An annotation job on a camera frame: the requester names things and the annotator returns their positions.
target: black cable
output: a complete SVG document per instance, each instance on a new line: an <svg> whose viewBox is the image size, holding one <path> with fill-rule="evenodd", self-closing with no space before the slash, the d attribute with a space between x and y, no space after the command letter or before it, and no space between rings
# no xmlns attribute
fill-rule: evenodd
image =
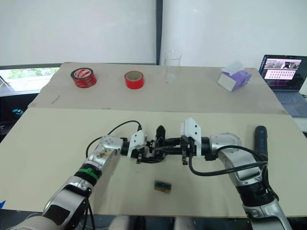
<svg viewBox="0 0 307 230"><path fill-rule="evenodd" d="M223 175L223 174L228 174L228 173L235 173L235 172L245 170L245 169L260 167L260 166L267 164L266 161L261 161L261 162L257 162L257 163L245 164L245 165L237 166L237 167L234 167L234 168L231 168L231 169L218 170L218 171L214 171L214 172L198 172L198 171L194 170L194 168L192 166L192 157L193 157L193 153L190 152L189 153L189 168L190 168L192 173L194 173L195 175L198 175L198 176L218 176L218 175Z"/></svg>
<svg viewBox="0 0 307 230"><path fill-rule="evenodd" d="M255 153L253 150L245 148L243 146L239 146L239 145L225 145L225 146L222 146L222 147L218 148L215 151L215 154L217 155L219 153L219 151L224 150L224 149L230 149L230 148L238 149L238 150L244 150L244 151L249 152L250 154L254 155L255 157L257 157L260 161L265 161L259 154Z"/></svg>
<svg viewBox="0 0 307 230"><path fill-rule="evenodd" d="M82 230L85 230L85 227L86 227L87 213L88 213L88 208L86 208L86 210L85 210L85 217L84 217L84 222L83 222Z"/></svg>
<svg viewBox="0 0 307 230"><path fill-rule="evenodd" d="M142 126L141 126L141 124L140 124L138 121L130 120L130 121L125 121L125 122L119 124L118 126L116 126L114 129L112 129L112 130L108 133L108 135L110 135L115 129L121 127L121 126L124 125L124 124L130 123L130 122L135 122L135 123L137 123L137 124L139 125L139 126L138 126L138 131L142 129ZM87 148L86 148L86 151L85 151L85 156L86 156L86 158L88 158L88 150L89 150L90 146L91 146L95 141L99 140L99 139L102 138L102 137L103 137L103 136L98 137L98 138L96 138L95 140L93 140L91 143L88 144L88 146L87 146Z"/></svg>
<svg viewBox="0 0 307 230"><path fill-rule="evenodd" d="M88 203L88 210L90 211L90 217L91 217L91 222L92 222L92 229L95 230L95 220L94 220L94 216L93 216L93 212L92 212L92 208L90 203Z"/></svg>

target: table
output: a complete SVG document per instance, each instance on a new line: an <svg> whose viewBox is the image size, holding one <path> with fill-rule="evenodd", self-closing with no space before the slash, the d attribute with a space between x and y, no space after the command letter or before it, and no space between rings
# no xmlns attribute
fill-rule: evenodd
<svg viewBox="0 0 307 230"><path fill-rule="evenodd" d="M82 67L91 68L98 78L91 88L78 88L70 77ZM178 78L166 83L163 66L66 62L29 107L287 114L256 69L247 69L252 77L246 86L228 92L216 83L220 68L178 68ZM144 73L141 89L126 87L124 74L130 70Z"/></svg>
<svg viewBox="0 0 307 230"><path fill-rule="evenodd" d="M202 136L232 132L248 148L253 147L254 128L265 125L271 186L287 216L307 215L307 141L289 115L29 108L0 144L0 184L5 185L0 200L7 200L5 209L41 211L79 169L92 139L130 119L141 122L148 139L159 125L166 128L166 137L179 137L180 123L188 117L202 127ZM129 137L136 128L129 124L114 135ZM196 176L180 156L139 165L121 156L113 163L91 196L96 214L246 217L227 175ZM219 161L196 158L193 166L199 171L224 168ZM172 183L171 194L154 190L155 180Z"/></svg>

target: tape roll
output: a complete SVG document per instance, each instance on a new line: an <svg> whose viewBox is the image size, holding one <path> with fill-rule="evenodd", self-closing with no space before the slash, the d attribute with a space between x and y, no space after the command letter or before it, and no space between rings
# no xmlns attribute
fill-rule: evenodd
<svg viewBox="0 0 307 230"><path fill-rule="evenodd" d="M144 85L144 75L139 71L129 71L124 77L129 89L137 90Z"/></svg>
<svg viewBox="0 0 307 230"><path fill-rule="evenodd" d="M71 72L71 78L76 86L80 88L89 88L96 84L97 79L90 68L79 68Z"/></svg>

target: green band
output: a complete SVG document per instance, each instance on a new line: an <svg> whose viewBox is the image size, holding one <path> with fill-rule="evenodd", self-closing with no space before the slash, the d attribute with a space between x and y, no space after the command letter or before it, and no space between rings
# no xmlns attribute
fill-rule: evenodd
<svg viewBox="0 0 307 230"><path fill-rule="evenodd" d="M91 168L79 169L79 172L89 174L90 176L94 177L96 179L96 181L98 181L98 179L99 179L98 176L95 173L93 173L93 170Z"/></svg>

